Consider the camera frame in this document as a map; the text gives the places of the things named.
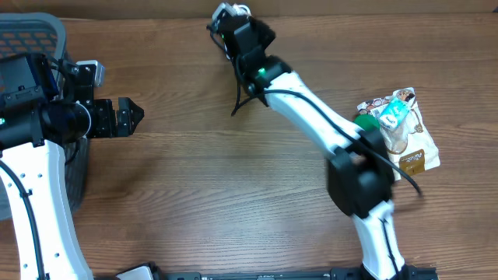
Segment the green lid jar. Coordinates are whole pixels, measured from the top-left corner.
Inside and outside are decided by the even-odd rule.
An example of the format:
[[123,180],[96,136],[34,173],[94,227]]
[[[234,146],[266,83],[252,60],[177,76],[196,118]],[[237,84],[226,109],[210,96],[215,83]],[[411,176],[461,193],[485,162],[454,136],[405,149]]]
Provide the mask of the green lid jar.
[[365,131],[379,130],[381,128],[378,120],[369,114],[359,114],[353,122]]

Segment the blue tissue pack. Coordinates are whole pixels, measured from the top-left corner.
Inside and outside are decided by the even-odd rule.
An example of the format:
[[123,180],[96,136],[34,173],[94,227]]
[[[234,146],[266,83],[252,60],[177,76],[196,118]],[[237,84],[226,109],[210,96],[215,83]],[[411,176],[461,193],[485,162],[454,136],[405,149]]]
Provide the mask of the blue tissue pack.
[[394,131],[409,114],[409,99],[391,96],[386,107],[381,111],[378,120],[381,126]]

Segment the beige snack pouch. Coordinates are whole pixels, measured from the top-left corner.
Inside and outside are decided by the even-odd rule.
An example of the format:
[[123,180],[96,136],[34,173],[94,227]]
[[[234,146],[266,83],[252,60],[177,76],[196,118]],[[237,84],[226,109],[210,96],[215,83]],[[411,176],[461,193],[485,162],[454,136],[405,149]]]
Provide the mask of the beige snack pouch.
[[359,114],[369,114],[377,119],[391,96],[407,97],[409,114],[394,131],[380,128],[390,161],[409,176],[438,167],[439,149],[423,123],[414,88],[396,89],[390,96],[364,101],[356,109]]

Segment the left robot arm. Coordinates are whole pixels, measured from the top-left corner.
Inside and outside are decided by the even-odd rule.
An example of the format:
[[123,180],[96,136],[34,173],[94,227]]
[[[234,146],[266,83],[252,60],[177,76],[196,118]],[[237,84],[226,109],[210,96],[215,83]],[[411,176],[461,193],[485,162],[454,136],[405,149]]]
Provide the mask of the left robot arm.
[[64,147],[83,138],[128,137],[144,117],[129,98],[96,100],[105,68],[48,54],[1,60],[1,180],[23,279],[91,279],[66,192]]

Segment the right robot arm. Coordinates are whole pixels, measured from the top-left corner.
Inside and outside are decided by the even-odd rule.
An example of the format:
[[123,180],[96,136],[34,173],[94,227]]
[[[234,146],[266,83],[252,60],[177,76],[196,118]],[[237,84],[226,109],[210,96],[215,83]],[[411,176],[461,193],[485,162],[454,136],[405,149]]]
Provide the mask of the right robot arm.
[[265,53],[275,33],[252,16],[215,16],[211,31],[221,37],[245,100],[260,100],[294,123],[324,154],[328,194],[356,227],[366,279],[407,279],[392,218],[395,182],[384,140],[333,111],[281,58]]

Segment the grey plastic mesh basket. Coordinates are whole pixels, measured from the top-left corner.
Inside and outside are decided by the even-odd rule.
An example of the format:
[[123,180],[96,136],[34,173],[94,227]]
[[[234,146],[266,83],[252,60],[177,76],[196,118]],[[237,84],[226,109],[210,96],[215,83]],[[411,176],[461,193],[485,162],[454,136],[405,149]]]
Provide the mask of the grey plastic mesh basket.
[[[25,52],[49,54],[72,61],[66,49],[67,34],[61,20],[44,12],[1,14],[1,57]],[[86,191],[89,140],[83,138],[64,147],[65,182],[72,213],[81,207]]]

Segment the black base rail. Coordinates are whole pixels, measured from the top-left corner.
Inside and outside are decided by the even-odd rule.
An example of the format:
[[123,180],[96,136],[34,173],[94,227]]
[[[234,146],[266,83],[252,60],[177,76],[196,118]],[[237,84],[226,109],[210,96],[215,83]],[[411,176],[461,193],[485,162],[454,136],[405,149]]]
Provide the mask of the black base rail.
[[256,273],[202,274],[199,272],[165,273],[148,262],[118,272],[101,275],[96,279],[149,279],[149,280],[358,280],[370,279],[363,268],[332,268],[330,271],[285,271]]

